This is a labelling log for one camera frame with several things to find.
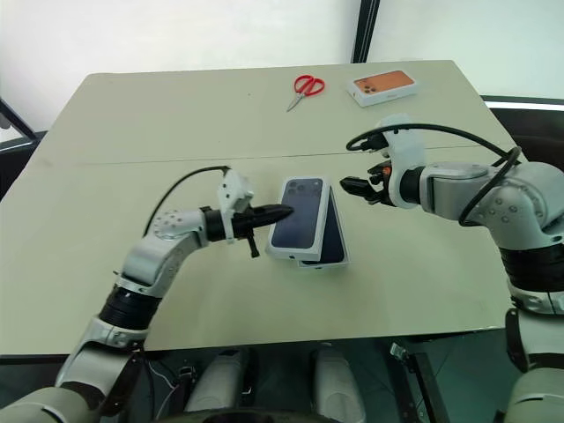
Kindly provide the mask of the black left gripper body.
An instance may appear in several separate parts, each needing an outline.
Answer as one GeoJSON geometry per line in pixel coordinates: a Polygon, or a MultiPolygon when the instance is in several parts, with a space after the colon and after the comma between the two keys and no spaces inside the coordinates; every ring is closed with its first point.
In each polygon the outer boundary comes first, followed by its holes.
{"type": "Polygon", "coordinates": [[[235,213],[231,220],[234,238],[237,241],[246,240],[248,242],[252,258],[260,256],[255,241],[255,223],[256,212],[254,210],[246,210],[241,213],[235,213]]]}

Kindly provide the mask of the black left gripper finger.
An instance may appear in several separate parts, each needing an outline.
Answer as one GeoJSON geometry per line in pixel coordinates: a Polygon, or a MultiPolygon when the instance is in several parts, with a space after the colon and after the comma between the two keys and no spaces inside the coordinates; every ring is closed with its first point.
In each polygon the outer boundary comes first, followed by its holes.
{"type": "Polygon", "coordinates": [[[266,204],[253,208],[256,218],[286,218],[293,213],[293,207],[285,204],[266,204]]]}
{"type": "Polygon", "coordinates": [[[283,219],[286,219],[289,216],[290,213],[265,213],[265,214],[256,213],[252,217],[252,228],[271,226],[283,219]]]}

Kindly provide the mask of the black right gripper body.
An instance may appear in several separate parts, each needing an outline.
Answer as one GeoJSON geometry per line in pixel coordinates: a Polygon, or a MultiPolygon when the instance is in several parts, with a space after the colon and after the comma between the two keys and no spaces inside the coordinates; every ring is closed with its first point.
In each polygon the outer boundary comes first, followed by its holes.
{"type": "Polygon", "coordinates": [[[375,193],[382,193],[389,198],[388,206],[394,206],[390,199],[389,186],[392,174],[392,165],[390,160],[385,160],[368,169],[369,181],[373,186],[375,193]]]}

